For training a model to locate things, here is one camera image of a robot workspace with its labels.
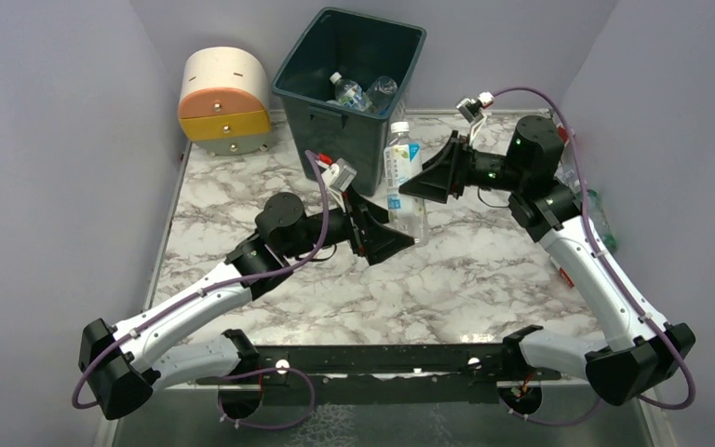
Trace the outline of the plain clear bottle white cap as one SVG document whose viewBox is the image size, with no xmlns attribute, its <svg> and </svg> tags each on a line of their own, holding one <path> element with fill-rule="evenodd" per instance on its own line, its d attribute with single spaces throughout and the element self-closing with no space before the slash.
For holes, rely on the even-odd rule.
<svg viewBox="0 0 715 447">
<path fill-rule="evenodd" d="M 371 102 L 369 112 L 377 115 L 385 113 L 398 92 L 398 84 L 387 75 L 379 76 L 365 91 Z"/>
</svg>

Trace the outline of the red cap bottle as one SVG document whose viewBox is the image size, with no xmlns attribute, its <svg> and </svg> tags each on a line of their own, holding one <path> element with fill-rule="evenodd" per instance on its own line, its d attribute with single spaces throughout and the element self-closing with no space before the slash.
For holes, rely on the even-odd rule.
<svg viewBox="0 0 715 447">
<path fill-rule="evenodd" d="M 573 289 L 574 283 L 573 283 L 571 277 L 569 276 L 569 274 L 566 272 L 566 270 L 561 266 L 561 264 L 553 256 L 549 256 L 549 261 L 552 263 L 552 265 L 556 269 L 556 271 L 557 271 L 558 275 L 560 276 L 560 278 L 562 279 L 562 281 L 570 289 Z"/>
</svg>

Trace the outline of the clear bottle light blue label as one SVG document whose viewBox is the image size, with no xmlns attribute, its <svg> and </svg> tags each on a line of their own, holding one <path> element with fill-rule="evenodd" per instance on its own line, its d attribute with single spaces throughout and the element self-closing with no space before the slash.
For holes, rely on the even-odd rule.
<svg viewBox="0 0 715 447">
<path fill-rule="evenodd" d="M 396 121 L 390 125 L 390 137 L 384 149 L 384 177 L 389 222 L 398 231 L 415 239 L 416 245 L 429 240 L 425 202 L 400 192 L 400 186 L 421 173 L 420 144 L 410 138 L 410 124 Z"/>
</svg>

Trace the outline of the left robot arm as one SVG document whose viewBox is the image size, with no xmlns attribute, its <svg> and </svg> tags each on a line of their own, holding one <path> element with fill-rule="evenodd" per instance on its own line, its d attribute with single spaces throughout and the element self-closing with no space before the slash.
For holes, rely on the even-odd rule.
<svg viewBox="0 0 715 447">
<path fill-rule="evenodd" d="M 84 386 L 108 420 L 133 413 L 165 387 L 199 378 L 242 374 L 257 352 L 243 332 L 228 330 L 196 345 L 182 339 L 218 316 L 272 291 L 316 251 L 346 242 L 357 257 L 379 264 L 414 245 L 389 227 L 388 212 L 348 188 L 340 208 L 307 215 L 289 192 L 271 196 L 256 216 L 255 231 L 203 278 L 164 304 L 117 323 L 102 318 L 84 327 L 73 406 Z"/>
</svg>

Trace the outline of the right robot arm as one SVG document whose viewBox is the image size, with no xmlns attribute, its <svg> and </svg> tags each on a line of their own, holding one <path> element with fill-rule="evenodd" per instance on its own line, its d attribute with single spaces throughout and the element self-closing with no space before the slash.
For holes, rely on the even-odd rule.
<svg viewBox="0 0 715 447">
<path fill-rule="evenodd" d="M 668 380 L 695 334 L 656 311 L 590 235 L 580 199 L 555 176 L 563 149 L 554 122 L 539 115 L 518 121 L 505 155 L 479 152 L 453 132 L 399 191 L 438 203 L 467 187 L 509 192 L 512 217 L 565 269 L 604 338 L 591 343 L 529 326 L 504 338 L 503 363 L 518 377 L 544 368 L 586 380 L 601 400 L 620 406 Z"/>
</svg>

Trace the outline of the clear bottle dark green label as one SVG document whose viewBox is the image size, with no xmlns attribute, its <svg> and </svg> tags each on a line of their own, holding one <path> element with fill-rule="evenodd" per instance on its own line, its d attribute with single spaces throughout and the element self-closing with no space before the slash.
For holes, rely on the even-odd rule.
<svg viewBox="0 0 715 447">
<path fill-rule="evenodd" d="M 334 87 L 335 100 L 340 105 L 360 112 L 369 110 L 371 102 L 357 82 L 343 77 L 339 72 L 330 76 L 330 82 Z"/>
</svg>

